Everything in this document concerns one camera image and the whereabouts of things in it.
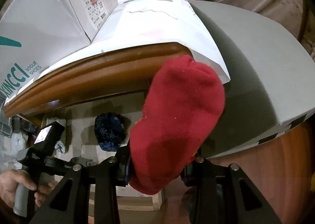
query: label sticker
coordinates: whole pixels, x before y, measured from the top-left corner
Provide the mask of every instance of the label sticker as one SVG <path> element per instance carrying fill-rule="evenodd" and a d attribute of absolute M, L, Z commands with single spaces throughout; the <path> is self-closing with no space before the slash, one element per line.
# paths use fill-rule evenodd
<path fill-rule="evenodd" d="M 106 21 L 106 9 L 101 0 L 84 0 L 83 5 L 90 23 L 98 30 Z"/>

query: hand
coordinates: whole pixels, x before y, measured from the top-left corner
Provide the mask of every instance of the hand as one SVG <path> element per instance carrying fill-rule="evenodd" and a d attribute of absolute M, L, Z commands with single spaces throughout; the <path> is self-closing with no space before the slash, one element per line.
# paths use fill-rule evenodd
<path fill-rule="evenodd" d="M 18 184 L 22 183 L 25 187 L 35 191 L 36 184 L 31 180 L 29 175 L 21 170 L 9 170 L 0 175 L 0 198 L 9 206 L 14 207 L 15 193 Z M 55 184 L 50 182 L 47 186 L 41 185 L 38 192 L 35 193 L 35 203 L 41 206 L 46 196 L 54 188 Z"/>

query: screw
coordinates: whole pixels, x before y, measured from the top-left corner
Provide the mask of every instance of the screw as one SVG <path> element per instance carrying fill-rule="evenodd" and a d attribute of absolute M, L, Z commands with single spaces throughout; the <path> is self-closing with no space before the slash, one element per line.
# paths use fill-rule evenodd
<path fill-rule="evenodd" d="M 195 161 L 200 164 L 200 163 L 203 163 L 204 158 L 203 157 L 195 157 Z"/>
<path fill-rule="evenodd" d="M 233 170 L 233 171 L 237 171 L 239 169 L 239 166 L 238 164 L 231 164 L 230 165 L 230 168 Z"/>
<path fill-rule="evenodd" d="M 79 171 L 79 170 L 82 169 L 82 166 L 81 166 L 80 164 L 75 164 L 75 165 L 72 167 L 72 169 L 73 169 L 74 171 Z"/>
<path fill-rule="evenodd" d="M 117 157 L 109 157 L 108 162 L 110 163 L 116 163 L 117 162 Z"/>

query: xincci logo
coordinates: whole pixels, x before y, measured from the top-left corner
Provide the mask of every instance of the xincci logo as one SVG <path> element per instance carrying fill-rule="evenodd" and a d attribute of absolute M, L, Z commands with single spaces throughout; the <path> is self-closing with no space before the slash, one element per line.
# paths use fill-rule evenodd
<path fill-rule="evenodd" d="M 0 36 L 0 45 L 7 45 L 7 46 L 16 46 L 16 47 L 21 47 L 21 43 L 17 42 L 15 40 L 11 40 L 5 37 Z"/>

